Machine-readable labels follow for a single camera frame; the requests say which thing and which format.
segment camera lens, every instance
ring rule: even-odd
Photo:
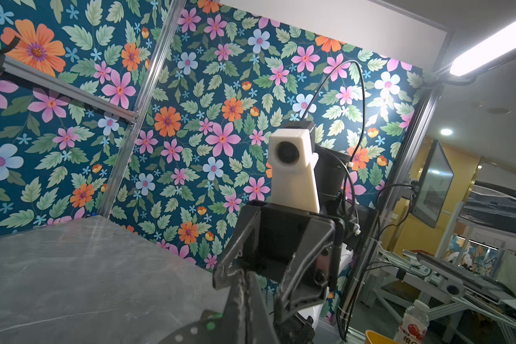
[[[289,164],[297,162],[300,157],[300,153],[294,144],[288,141],[283,141],[277,145],[277,156],[279,157],[279,160]]]

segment table surface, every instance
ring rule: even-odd
[[[100,216],[0,237],[0,343],[155,344],[228,291]]]

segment orange flower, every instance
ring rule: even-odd
[[[348,148],[348,154],[352,155],[354,153],[354,148],[350,147]],[[369,162],[369,151],[367,148],[358,148],[357,153],[354,156],[354,160],[352,161],[354,163],[354,166],[352,166],[352,169],[354,171],[358,171],[360,169],[364,169],[366,167],[366,164]]]
[[[321,50],[325,52],[330,52],[331,49],[333,52],[339,51],[342,46],[340,43],[344,44],[344,42],[340,42],[331,38],[327,38],[325,36],[319,36],[315,39],[315,43],[321,47]]]
[[[250,115],[253,117],[258,117],[260,115],[260,110],[256,106],[253,106],[252,109],[250,109]]]
[[[273,175],[273,167],[269,164],[269,162],[266,162],[266,167],[268,168],[266,170],[266,176],[268,178],[271,178],[271,176]]]
[[[241,114],[243,113],[243,103],[237,98],[231,98],[224,102],[222,111],[224,112],[224,118],[230,122],[240,120]]]
[[[378,163],[379,166],[386,166],[388,164],[388,159],[386,159],[384,155],[381,155],[376,158],[376,163]]]
[[[92,195],[94,192],[95,190],[93,189],[92,184],[82,184],[80,188],[73,191],[74,196],[71,196],[71,203],[73,203],[73,207],[82,208],[87,202],[92,200]]]
[[[166,137],[174,136],[176,131],[180,130],[181,124],[179,120],[181,120],[180,113],[176,112],[176,109],[172,106],[166,109],[166,107],[161,108],[161,113],[155,115],[155,130],[160,130],[159,134],[161,136]]]
[[[129,232],[134,232],[134,227],[131,225],[128,225],[128,227],[122,225],[124,228],[126,228]]]
[[[248,82],[248,81],[245,81],[245,82],[241,85],[241,87],[242,87],[242,88],[243,88],[243,90],[245,90],[245,91],[250,90],[250,88],[251,88],[252,86],[253,86],[253,85],[252,85],[252,83],[250,83],[250,82]]]
[[[178,230],[178,234],[180,235],[180,240],[183,241],[186,245],[189,245],[190,243],[197,242],[199,230],[197,229],[196,224],[193,224],[193,222],[189,221],[181,224],[181,228]]]
[[[17,46],[6,55],[53,77],[54,69],[57,72],[63,71],[65,61],[58,56],[65,55],[65,49],[61,41],[52,41],[53,31],[44,24],[40,24],[34,31],[34,24],[28,19],[16,20],[15,27],[19,33],[12,28],[5,28],[0,36],[6,44],[10,44],[14,37],[21,38]]]
[[[210,13],[211,10],[215,13],[220,10],[220,5],[212,0],[199,0],[197,5],[199,5],[199,8],[202,8],[202,11],[205,13]]]
[[[370,138],[375,138],[378,135],[378,129],[377,128],[369,128],[369,130],[367,130],[367,135]]]
[[[128,72],[138,68],[138,64],[141,62],[140,49],[136,48],[134,43],[126,43],[120,55],[123,58],[122,64],[127,68]]]

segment yellow wall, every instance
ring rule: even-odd
[[[426,140],[423,141],[419,149],[419,153],[417,154],[417,158],[411,168],[411,177],[413,179],[419,178],[419,171],[421,171],[424,163],[426,162],[431,145],[431,142]],[[443,203],[443,210],[448,213],[453,213],[455,207],[463,199],[468,187],[470,186],[470,182],[476,172],[478,163],[480,162],[480,157],[468,155],[464,152],[457,151],[454,148],[447,147],[444,144],[442,144],[442,147],[445,155],[447,156],[447,160],[451,165],[451,169],[453,169],[454,172],[453,181],[449,187],[447,198],[445,199],[445,203]],[[405,203],[405,200],[400,200],[394,213],[404,214],[406,211]],[[400,255],[404,249],[423,250],[435,254],[450,217],[451,215],[441,213],[436,228],[431,228],[410,214],[407,217],[406,222],[402,225],[393,251]],[[382,245],[385,248],[388,246],[393,233],[394,229],[392,229],[392,227],[386,230],[386,234],[382,240]]]

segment bottle cap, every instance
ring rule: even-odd
[[[418,309],[422,310],[424,313],[428,313],[430,311],[430,307],[428,307],[427,304],[420,300],[415,300],[413,303],[413,306],[417,307]]]

